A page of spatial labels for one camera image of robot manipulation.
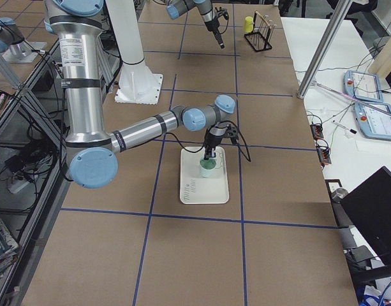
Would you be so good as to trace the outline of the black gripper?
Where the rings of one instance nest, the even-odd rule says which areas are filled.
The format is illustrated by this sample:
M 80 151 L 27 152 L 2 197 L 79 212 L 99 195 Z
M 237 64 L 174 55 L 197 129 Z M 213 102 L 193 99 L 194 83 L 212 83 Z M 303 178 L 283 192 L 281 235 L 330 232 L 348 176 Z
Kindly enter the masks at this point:
M 229 14 L 226 8 L 212 8 L 209 12 L 203 15 L 203 21 L 207 27 L 207 30 L 214 34 L 218 45 L 221 49 L 223 49 L 225 44 L 221 37 L 221 33 L 219 32 L 219 17 L 224 17 L 225 20 L 229 19 Z
M 226 133 L 226 125 L 220 126 L 215 125 L 212 126 L 205 135 L 204 140 L 204 160 L 209 160 L 210 158 L 215 158 L 216 153 L 213 151 L 222 141 L 224 135 Z

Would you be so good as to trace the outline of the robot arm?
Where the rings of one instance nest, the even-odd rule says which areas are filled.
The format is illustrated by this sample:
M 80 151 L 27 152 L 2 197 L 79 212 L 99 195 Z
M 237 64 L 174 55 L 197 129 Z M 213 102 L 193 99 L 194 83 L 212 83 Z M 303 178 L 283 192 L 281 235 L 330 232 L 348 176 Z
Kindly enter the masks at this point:
M 132 1 L 46 1 L 47 27 L 59 38 L 70 132 L 65 139 L 68 172 L 65 178 L 96 189 L 113 181 L 117 154 L 141 146 L 179 127 L 208 129 L 205 155 L 210 157 L 225 133 L 225 121 L 234 112 L 233 98 L 220 95 L 203 107 L 176 106 L 139 119 L 132 104 L 158 102 L 163 75 L 145 62 Z M 111 106 L 103 96 L 99 64 L 101 14 L 107 13 L 117 43 L 121 70 Z
M 229 14 L 226 8 L 214 8 L 212 1 L 207 0 L 173 0 L 165 1 L 166 11 L 172 20 L 179 18 L 181 15 L 189 12 L 193 8 L 197 8 L 207 30 L 211 32 L 221 49 L 224 49 L 225 44 L 222 39 L 222 34 L 219 30 L 219 18 L 223 17 L 226 21 L 229 20 Z

